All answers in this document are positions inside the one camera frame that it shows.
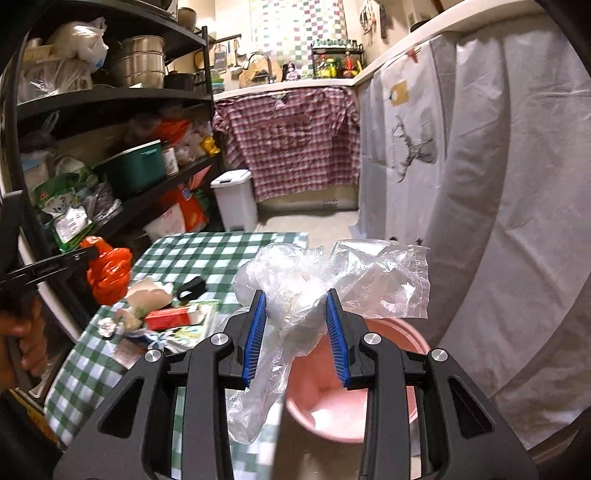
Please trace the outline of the person's left hand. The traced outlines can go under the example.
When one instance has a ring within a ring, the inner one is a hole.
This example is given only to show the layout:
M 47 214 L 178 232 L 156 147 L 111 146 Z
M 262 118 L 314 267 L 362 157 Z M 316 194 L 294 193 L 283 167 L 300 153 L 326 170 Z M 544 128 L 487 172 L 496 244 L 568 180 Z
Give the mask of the person's left hand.
M 15 369 L 6 347 L 8 338 L 15 338 L 21 352 L 21 368 L 39 378 L 47 366 L 47 340 L 42 303 L 34 296 L 23 317 L 10 312 L 1 312 L 1 392 L 18 386 Z

